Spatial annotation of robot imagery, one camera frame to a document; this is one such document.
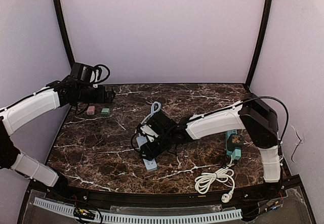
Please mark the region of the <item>green dual USB charger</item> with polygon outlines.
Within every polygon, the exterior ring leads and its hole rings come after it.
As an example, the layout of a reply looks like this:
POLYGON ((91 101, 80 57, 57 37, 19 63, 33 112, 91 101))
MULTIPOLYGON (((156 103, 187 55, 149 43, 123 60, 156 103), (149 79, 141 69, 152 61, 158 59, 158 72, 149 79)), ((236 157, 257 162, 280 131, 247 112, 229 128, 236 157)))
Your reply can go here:
POLYGON ((103 108, 101 110, 101 112, 100 112, 100 115, 104 116, 104 117, 109 116, 110 115, 110 109, 109 108, 103 108))

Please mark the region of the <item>pink USB charger plug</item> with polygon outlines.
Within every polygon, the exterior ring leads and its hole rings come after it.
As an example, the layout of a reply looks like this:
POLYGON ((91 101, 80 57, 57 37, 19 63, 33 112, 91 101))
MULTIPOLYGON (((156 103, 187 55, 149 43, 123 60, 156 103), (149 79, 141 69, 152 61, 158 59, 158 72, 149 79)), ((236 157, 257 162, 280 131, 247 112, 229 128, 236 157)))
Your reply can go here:
POLYGON ((87 115, 94 115, 96 111, 96 107, 95 106, 89 106, 86 110, 86 114, 87 115))

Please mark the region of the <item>teal power strip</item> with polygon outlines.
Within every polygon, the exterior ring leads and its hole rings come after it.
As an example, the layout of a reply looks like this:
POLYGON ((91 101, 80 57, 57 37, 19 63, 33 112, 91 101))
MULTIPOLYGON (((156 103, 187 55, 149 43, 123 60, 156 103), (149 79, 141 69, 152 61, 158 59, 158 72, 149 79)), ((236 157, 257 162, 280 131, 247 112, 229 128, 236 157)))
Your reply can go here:
POLYGON ((226 154, 233 160, 241 158, 241 149, 244 145, 242 135, 237 133, 237 130, 229 130, 226 135, 226 154))

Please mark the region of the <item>dark green decorated charger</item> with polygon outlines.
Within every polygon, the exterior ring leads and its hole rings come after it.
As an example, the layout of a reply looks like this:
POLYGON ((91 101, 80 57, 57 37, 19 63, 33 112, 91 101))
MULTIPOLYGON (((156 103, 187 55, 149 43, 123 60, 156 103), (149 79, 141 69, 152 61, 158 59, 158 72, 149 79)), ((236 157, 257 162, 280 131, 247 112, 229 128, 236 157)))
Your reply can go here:
POLYGON ((244 145, 244 140, 242 135, 232 133, 227 139, 227 149, 233 151, 236 148, 242 148, 244 145))

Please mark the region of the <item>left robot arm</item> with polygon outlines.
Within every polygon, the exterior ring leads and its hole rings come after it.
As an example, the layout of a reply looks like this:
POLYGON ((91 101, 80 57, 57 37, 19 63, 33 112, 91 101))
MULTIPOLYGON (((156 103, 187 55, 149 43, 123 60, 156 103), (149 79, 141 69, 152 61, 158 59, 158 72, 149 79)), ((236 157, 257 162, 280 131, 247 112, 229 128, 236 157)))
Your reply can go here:
POLYGON ((112 103, 115 92, 103 85, 110 75, 106 65, 74 63, 70 74, 63 80, 50 82, 1 108, 1 168, 15 171, 49 188, 59 189, 67 185, 65 176, 18 149, 11 136, 40 116, 66 105, 112 103))

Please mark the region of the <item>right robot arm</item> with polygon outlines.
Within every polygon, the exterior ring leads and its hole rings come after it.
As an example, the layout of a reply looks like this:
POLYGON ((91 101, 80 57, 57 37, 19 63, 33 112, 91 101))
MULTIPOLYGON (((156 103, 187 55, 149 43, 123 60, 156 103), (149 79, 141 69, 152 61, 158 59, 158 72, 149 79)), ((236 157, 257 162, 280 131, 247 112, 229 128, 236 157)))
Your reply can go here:
POLYGON ((230 106, 204 114, 195 114, 175 122, 158 111, 137 127, 137 133, 147 139, 139 148, 139 155, 152 160, 175 145, 232 130, 246 130, 259 149, 264 181, 277 183, 281 177, 279 147, 283 135, 278 129, 277 112, 265 100, 279 100, 270 96, 246 94, 230 106))

